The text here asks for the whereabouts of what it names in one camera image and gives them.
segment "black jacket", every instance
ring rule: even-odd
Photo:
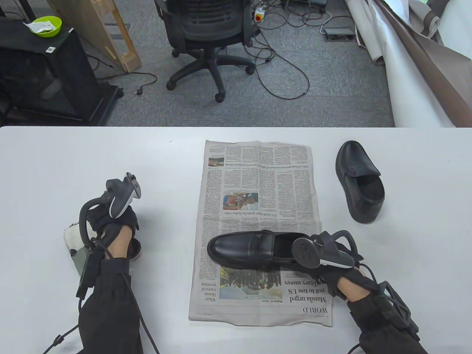
[[[122,270],[122,265],[110,265],[126,261],[102,261],[103,269]],[[348,306],[356,321],[378,312],[371,296]],[[121,274],[108,271],[98,276],[93,294],[80,311],[79,331],[84,345],[82,354],[143,354],[139,314]],[[366,354],[427,354],[408,332],[386,323],[381,323],[379,328],[364,329],[359,342]]]

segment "shoe insole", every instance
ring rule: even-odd
[[[302,237],[302,234],[292,233],[276,236],[274,241],[274,257],[276,258],[293,258],[292,244]]]
[[[385,191],[379,176],[361,176],[356,178],[361,193],[370,200],[380,200],[385,197]]]

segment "electrical cord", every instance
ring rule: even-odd
[[[93,59],[95,59],[95,60],[97,61],[97,65],[93,68],[93,71],[95,71],[95,70],[98,69],[98,67],[100,66],[100,63],[102,63],[103,65],[106,65],[106,66],[108,66],[108,67],[113,67],[113,65],[107,64],[107,63],[105,63],[103,60],[101,60],[100,58],[94,57],[93,55],[90,55],[90,54],[87,54],[87,53],[86,53],[86,56],[89,57],[89,58],[93,58]]]
[[[113,256],[111,255],[109,250],[99,240],[97,240],[96,238],[93,237],[93,238],[91,238],[91,241],[95,242],[98,246],[100,246],[105,251],[105,253],[107,254],[107,256],[110,259],[113,259]],[[133,290],[131,289],[131,285],[129,284],[128,279],[126,278],[126,276],[123,273],[121,274],[121,276],[123,277],[123,280],[125,281],[126,287],[128,288],[129,292],[131,293],[131,297],[133,298],[133,301],[136,305],[136,309],[138,310],[138,314],[139,314],[139,321],[143,325],[144,331],[146,332],[146,335],[148,336],[149,341],[151,342],[152,347],[154,348],[154,351],[156,352],[156,354],[160,354],[159,350],[157,349],[156,343],[154,342],[154,339],[152,338],[151,333],[149,332],[149,330],[146,326],[146,322],[144,322],[143,314],[141,313],[141,310],[139,309],[138,301],[136,300],[135,294],[133,293]]]
[[[106,76],[106,77],[100,77],[97,80],[111,80],[115,77],[127,76],[127,75],[132,75],[132,74],[150,75],[150,76],[154,77],[153,81],[151,81],[147,84],[141,85],[136,91],[134,91],[134,94],[136,94],[138,96],[143,94],[143,87],[155,84],[157,82],[157,76],[156,75],[154,75],[152,73],[141,73],[141,72],[138,72],[138,71],[133,71],[132,73],[122,73],[122,74],[116,74],[116,75],[111,75],[111,76]]]
[[[296,99],[298,99],[298,98],[300,98],[300,97],[302,97],[302,96],[305,96],[305,95],[308,93],[308,90],[310,89],[310,79],[308,78],[308,76],[307,76],[307,75],[303,72],[303,70],[301,70],[298,66],[296,66],[295,64],[293,64],[293,63],[290,62],[289,60],[285,59],[285,58],[282,57],[280,54],[278,54],[278,53],[276,52],[276,50],[270,46],[269,42],[267,41],[267,38],[265,37],[265,35],[264,35],[264,33],[263,33],[262,31],[261,31],[261,36],[264,38],[265,43],[259,42],[259,41],[257,40],[257,38],[255,38],[255,40],[256,40],[256,42],[257,42],[258,44],[260,44],[260,45],[262,45],[262,46],[265,46],[265,48],[254,47],[254,46],[253,46],[253,48],[259,50],[259,52],[258,52],[256,55],[250,53],[250,52],[247,50],[246,47],[244,47],[244,50],[245,50],[246,53],[248,53],[250,56],[252,56],[253,58],[255,58],[255,62],[256,62],[256,63],[255,63],[255,64],[256,64],[256,65],[255,65],[255,71],[256,71],[256,74],[257,74],[257,78],[259,79],[259,82],[261,83],[261,85],[263,86],[263,88],[264,88],[268,93],[270,93],[272,96],[277,97],[277,98],[280,98],[280,99],[282,99],[282,100],[287,100],[287,101],[296,100]],[[268,56],[263,57],[263,56],[261,56],[261,53],[262,53],[263,51],[269,51],[270,54],[269,54]],[[305,90],[303,93],[301,93],[300,95],[298,95],[298,96],[296,96],[296,97],[283,97],[283,96],[279,96],[279,95],[275,94],[274,92],[272,92],[269,88],[267,88],[267,86],[264,84],[264,82],[262,82],[261,76],[260,76],[260,74],[259,74],[258,67],[259,67],[260,65],[264,65],[264,64],[270,63],[275,57],[281,58],[284,62],[290,64],[290,65],[293,66],[296,70],[298,70],[300,73],[302,73],[302,75],[305,77],[306,82],[307,82],[307,88],[306,88],[306,90]],[[257,63],[257,60],[259,60],[259,59],[264,60],[264,62],[258,64],[258,63]]]
[[[353,351],[354,351],[354,350],[356,350],[357,348],[359,348],[360,346],[361,346],[361,344],[360,344],[360,343],[359,343],[359,344],[356,344],[356,345],[354,345],[354,346],[351,348],[351,350],[350,350],[349,352],[347,352],[347,354],[352,354],[352,353],[353,353]]]
[[[364,263],[359,263],[359,265],[361,267],[366,268],[369,271],[369,273],[371,274],[372,280],[377,283],[377,280],[375,279],[375,275],[374,275],[374,272],[372,271],[372,269],[370,269],[369,266],[367,264],[364,264]]]
[[[326,31],[323,32],[323,27],[324,25],[326,25],[329,21],[335,19],[335,18],[340,18],[340,17],[346,17],[346,18],[352,18],[352,16],[348,16],[348,15],[341,15],[341,16],[331,16],[331,18],[327,19],[325,22],[323,22],[323,24],[321,25],[320,27],[320,34],[326,34]]]
[[[253,9],[256,9],[258,7],[263,7],[266,10],[266,14],[265,14],[264,18],[266,18],[268,15],[277,15],[279,17],[282,17],[285,20],[284,23],[282,23],[281,25],[278,25],[276,27],[272,27],[272,28],[267,28],[267,27],[262,27],[262,26],[259,26],[259,28],[265,29],[265,30],[275,30],[275,29],[281,28],[285,25],[289,25],[293,28],[301,28],[303,26],[320,27],[320,26],[323,25],[323,23],[315,24],[315,25],[311,25],[311,24],[308,23],[309,21],[321,20],[323,18],[323,15],[319,13],[319,10],[317,11],[315,9],[312,9],[311,3],[309,1],[308,1],[309,10],[304,12],[304,13],[298,13],[297,11],[293,10],[291,8],[290,4],[289,4],[289,7],[287,7],[288,16],[284,16],[279,12],[270,12],[270,9],[282,8],[282,5],[280,3],[276,5],[275,4],[276,2],[277,2],[277,0],[274,0],[272,3],[269,3],[268,0],[261,0],[256,5],[253,6]],[[316,14],[319,17],[311,18],[311,14]],[[326,14],[328,14],[330,16],[328,20],[331,20],[331,18],[333,16],[329,12],[326,12]],[[291,23],[289,21],[290,15],[295,15],[295,16],[300,17],[301,20],[302,20],[302,24],[301,25],[295,25],[295,24]]]
[[[79,312],[80,310],[82,309],[82,299],[79,300]],[[55,346],[58,346],[59,344],[61,344],[63,341],[64,341],[64,338],[67,337],[69,334],[71,334],[72,332],[74,332],[77,328],[79,328],[79,324],[75,325],[73,328],[71,328],[70,330],[68,330],[66,333],[64,333],[63,335],[58,335],[54,341],[52,342],[52,344],[48,347],[48,349],[46,349],[42,354],[47,354],[52,348],[54,348]]]

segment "wrist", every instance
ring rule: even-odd
[[[133,230],[128,225],[121,227],[120,233],[108,246],[108,252],[110,252],[113,258],[126,258],[128,254],[128,247],[131,239],[133,238]]]
[[[347,297],[350,302],[359,301],[371,293],[369,290],[354,284],[347,278],[341,277],[337,282],[337,288]]]

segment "wooden frame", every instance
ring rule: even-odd
[[[75,28],[95,48],[127,72],[141,66],[141,60],[129,37],[113,0],[48,0],[51,9],[64,23]],[[118,54],[102,18],[108,14],[115,18],[128,51]]]

